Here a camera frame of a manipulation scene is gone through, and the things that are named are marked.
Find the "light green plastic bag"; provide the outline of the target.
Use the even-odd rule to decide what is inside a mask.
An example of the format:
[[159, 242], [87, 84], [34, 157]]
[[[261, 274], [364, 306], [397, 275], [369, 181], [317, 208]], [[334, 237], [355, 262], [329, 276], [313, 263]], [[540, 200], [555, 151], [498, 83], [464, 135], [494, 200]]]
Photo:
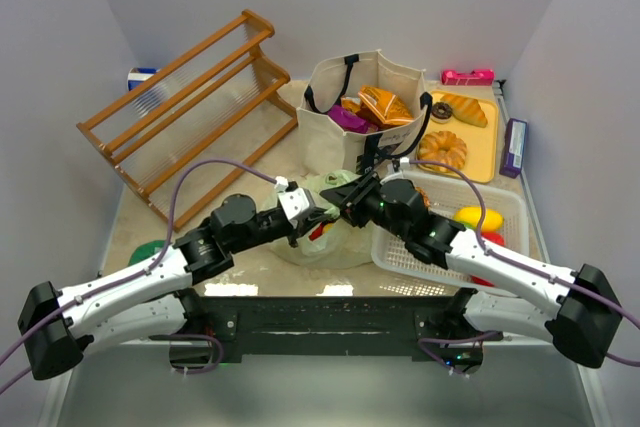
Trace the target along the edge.
[[[334, 170], [320, 175], [308, 175], [300, 179], [299, 185], [306, 188], [318, 207], [332, 213], [338, 210], [320, 197], [324, 189], [338, 187], [353, 181], [357, 175], [348, 170]], [[280, 259], [309, 269], [342, 270], [370, 263], [373, 224], [363, 228], [352, 227], [344, 219], [337, 219], [335, 227], [315, 241], [309, 240], [310, 233], [298, 240], [292, 248], [286, 239], [269, 244], [269, 249]]]

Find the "beige canvas tote bag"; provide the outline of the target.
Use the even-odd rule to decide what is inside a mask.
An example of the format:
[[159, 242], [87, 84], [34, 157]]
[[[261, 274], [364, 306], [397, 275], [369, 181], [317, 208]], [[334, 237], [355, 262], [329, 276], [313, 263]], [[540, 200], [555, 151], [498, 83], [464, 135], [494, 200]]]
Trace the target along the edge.
[[300, 160], [310, 173], [364, 174], [415, 151], [433, 98], [423, 72], [381, 51], [320, 62], [297, 109]]

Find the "purple snack packet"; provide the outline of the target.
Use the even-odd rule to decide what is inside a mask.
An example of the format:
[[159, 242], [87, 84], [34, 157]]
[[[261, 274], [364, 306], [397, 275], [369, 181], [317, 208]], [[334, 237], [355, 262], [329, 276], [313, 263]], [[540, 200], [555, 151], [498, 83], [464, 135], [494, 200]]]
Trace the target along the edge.
[[358, 134], [367, 134], [369, 132], [370, 123], [368, 121], [343, 108], [341, 105], [333, 105], [327, 115], [344, 131]]

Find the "orange snack packet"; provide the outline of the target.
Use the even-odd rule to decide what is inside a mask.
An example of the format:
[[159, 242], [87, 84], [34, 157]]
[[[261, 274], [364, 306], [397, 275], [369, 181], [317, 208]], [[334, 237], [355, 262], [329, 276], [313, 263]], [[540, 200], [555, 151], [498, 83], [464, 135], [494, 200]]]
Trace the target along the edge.
[[340, 106], [379, 129], [405, 126], [414, 120], [399, 96], [370, 85], [362, 86], [355, 96], [341, 96]]

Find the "yellow banana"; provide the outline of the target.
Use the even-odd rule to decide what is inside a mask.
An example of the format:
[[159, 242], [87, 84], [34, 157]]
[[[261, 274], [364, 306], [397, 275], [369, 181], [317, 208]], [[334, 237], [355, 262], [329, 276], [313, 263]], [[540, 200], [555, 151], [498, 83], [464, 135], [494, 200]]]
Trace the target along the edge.
[[463, 207], [454, 214], [453, 219], [472, 229], [481, 226], [482, 232], [497, 232], [504, 223], [499, 212], [489, 208], [482, 210], [480, 206]]

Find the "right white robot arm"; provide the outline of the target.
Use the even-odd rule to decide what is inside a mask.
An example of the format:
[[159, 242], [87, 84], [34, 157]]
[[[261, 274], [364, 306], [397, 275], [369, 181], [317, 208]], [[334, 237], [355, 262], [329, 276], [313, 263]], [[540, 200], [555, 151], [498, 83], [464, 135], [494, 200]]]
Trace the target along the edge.
[[505, 332], [537, 338], [589, 368], [601, 367], [607, 358], [622, 314], [600, 269], [555, 266], [486, 241], [431, 212], [405, 178], [383, 182], [370, 173], [320, 195], [351, 226], [373, 223], [400, 239], [416, 260], [482, 278], [508, 292], [506, 298], [485, 292], [468, 297], [464, 318], [485, 336]]

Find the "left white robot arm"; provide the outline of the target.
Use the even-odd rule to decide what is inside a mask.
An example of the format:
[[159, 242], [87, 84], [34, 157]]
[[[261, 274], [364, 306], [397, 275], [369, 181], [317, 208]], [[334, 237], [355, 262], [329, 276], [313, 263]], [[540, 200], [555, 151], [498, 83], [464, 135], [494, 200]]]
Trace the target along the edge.
[[236, 253], [285, 238], [298, 238], [335, 214], [298, 188], [280, 193], [273, 208], [260, 211], [244, 194], [227, 197], [202, 223], [144, 262], [76, 286], [31, 288], [18, 318], [21, 343], [36, 380], [56, 377], [80, 363], [96, 342], [99, 324], [149, 300], [218, 276]]

